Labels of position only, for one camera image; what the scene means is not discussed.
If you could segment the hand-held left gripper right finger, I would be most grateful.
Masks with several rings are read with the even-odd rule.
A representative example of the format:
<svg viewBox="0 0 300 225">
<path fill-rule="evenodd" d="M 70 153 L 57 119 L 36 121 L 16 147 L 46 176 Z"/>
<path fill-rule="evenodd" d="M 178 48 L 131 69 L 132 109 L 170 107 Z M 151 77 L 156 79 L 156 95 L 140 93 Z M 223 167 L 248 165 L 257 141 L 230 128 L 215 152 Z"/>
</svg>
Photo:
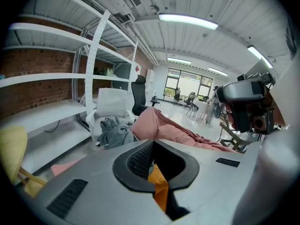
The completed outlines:
<svg viewBox="0 0 300 225">
<path fill-rule="evenodd" d="M 252 175 L 260 146 L 253 142 L 242 154 L 156 139 L 155 161 L 169 185 L 167 214 L 194 213 L 222 195 L 228 196 L 225 207 L 234 208 Z"/>
</svg>

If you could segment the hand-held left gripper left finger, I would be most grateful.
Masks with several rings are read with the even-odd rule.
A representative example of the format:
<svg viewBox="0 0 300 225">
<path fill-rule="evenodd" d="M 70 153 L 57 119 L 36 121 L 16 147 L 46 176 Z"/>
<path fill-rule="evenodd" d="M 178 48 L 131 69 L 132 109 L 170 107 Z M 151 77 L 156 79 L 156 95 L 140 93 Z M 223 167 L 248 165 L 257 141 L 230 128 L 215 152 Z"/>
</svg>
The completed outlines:
<svg viewBox="0 0 300 225">
<path fill-rule="evenodd" d="M 167 225 L 148 182 L 152 140 L 88 155 L 50 180 L 36 202 L 52 225 Z"/>
</svg>

